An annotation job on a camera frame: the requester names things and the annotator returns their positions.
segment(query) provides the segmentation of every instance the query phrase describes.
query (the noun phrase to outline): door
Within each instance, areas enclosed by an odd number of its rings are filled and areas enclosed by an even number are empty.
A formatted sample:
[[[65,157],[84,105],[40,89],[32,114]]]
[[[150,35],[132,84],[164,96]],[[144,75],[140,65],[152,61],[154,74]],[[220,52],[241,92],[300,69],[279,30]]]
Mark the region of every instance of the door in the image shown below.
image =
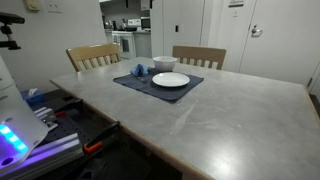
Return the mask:
[[[239,72],[307,86],[320,56],[319,7],[319,0],[257,0]]]
[[[199,46],[204,0],[164,0],[164,55],[172,56],[174,45]]]

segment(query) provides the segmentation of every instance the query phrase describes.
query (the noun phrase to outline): microwave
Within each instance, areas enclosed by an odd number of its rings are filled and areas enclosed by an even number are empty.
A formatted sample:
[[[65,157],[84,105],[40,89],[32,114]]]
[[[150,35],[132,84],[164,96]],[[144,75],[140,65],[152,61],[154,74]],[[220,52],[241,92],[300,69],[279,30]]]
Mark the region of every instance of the microwave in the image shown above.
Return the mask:
[[[151,30],[150,17],[141,17],[141,29]]]

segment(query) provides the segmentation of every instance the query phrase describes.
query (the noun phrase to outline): white bowl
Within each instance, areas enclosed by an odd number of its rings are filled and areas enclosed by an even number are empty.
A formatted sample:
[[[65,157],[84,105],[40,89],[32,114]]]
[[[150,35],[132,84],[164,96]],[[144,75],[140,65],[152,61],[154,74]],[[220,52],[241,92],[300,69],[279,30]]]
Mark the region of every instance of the white bowl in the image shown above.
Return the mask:
[[[170,72],[176,64],[177,58],[170,56],[158,56],[153,58],[154,67],[160,72]]]

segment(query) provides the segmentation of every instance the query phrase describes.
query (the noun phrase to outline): white wall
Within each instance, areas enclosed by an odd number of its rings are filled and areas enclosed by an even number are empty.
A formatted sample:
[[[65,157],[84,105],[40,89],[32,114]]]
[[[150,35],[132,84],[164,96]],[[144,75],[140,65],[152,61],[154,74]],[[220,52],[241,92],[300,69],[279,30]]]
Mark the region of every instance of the white wall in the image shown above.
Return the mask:
[[[44,0],[41,10],[28,12],[23,0],[1,0],[0,12],[17,14],[25,24],[13,24],[13,37],[21,50],[0,49],[21,90],[37,87],[42,92],[54,90],[49,79],[75,72],[67,48],[105,43],[98,0],[58,0],[62,13],[48,13]],[[0,34],[0,40],[6,40]]]
[[[214,0],[208,45],[226,49],[222,69],[238,72],[255,0],[246,0],[243,7],[237,8],[229,8],[229,2]]]
[[[122,19],[140,19],[149,16],[148,11],[141,11],[140,0],[129,0],[128,5],[126,8],[124,0],[101,3],[101,11],[106,16],[105,21],[116,21],[120,26],[123,23]]]

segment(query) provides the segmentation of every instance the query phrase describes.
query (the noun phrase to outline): place mat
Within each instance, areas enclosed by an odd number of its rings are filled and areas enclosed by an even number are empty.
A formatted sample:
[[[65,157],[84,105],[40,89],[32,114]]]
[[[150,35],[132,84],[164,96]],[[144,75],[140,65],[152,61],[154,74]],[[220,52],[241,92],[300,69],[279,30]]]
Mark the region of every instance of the place mat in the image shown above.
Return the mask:
[[[170,102],[178,101],[191,89],[193,89],[203,81],[203,78],[199,78],[193,75],[186,75],[190,78],[190,82],[188,84],[180,87],[162,87],[158,86],[152,81],[153,76],[159,74],[160,72],[155,68],[149,68],[148,71],[148,75],[144,77],[135,77],[129,74],[122,77],[114,78],[113,81]]]

